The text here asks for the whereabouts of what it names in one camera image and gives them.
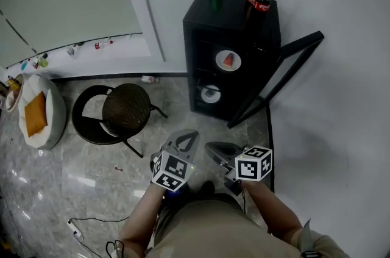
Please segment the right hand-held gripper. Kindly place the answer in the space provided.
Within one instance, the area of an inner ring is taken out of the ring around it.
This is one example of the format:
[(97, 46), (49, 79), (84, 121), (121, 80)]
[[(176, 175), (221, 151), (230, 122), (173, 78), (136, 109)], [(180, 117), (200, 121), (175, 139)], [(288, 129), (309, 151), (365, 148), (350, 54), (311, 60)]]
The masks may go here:
[(227, 170), (224, 185), (236, 196), (243, 191), (241, 181), (260, 182), (272, 171), (272, 150), (263, 146), (208, 142), (205, 152)]

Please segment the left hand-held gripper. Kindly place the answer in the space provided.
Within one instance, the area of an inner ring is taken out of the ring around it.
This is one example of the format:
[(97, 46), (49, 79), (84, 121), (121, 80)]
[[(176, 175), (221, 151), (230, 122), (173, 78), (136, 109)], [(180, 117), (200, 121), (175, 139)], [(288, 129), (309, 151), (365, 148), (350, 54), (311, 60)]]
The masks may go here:
[[(197, 130), (185, 129), (173, 132), (165, 142), (165, 148), (153, 159), (152, 183), (170, 192), (182, 188), (195, 171), (194, 161), (199, 146)], [(179, 156), (169, 151), (178, 151)]]

